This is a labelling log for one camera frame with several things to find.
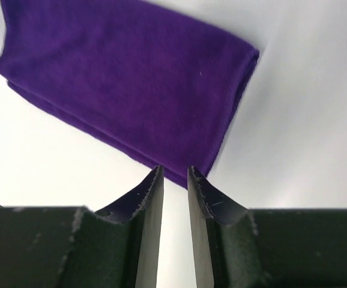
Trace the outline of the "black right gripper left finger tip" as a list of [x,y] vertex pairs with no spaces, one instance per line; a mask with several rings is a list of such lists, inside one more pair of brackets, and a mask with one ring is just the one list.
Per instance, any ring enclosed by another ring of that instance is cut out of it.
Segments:
[[155,287],[163,193],[157,166],[95,212],[0,206],[0,287]]

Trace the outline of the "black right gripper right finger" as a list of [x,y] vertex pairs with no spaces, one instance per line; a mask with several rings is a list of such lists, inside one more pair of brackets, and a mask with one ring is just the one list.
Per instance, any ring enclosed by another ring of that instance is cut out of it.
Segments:
[[347,287],[347,209],[248,209],[187,180],[198,287]]

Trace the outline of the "purple microfiber towel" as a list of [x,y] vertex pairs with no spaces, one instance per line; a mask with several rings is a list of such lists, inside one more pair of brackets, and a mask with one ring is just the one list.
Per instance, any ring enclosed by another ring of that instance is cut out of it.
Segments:
[[259,58],[145,1],[2,1],[0,75],[39,109],[185,187],[207,175]]

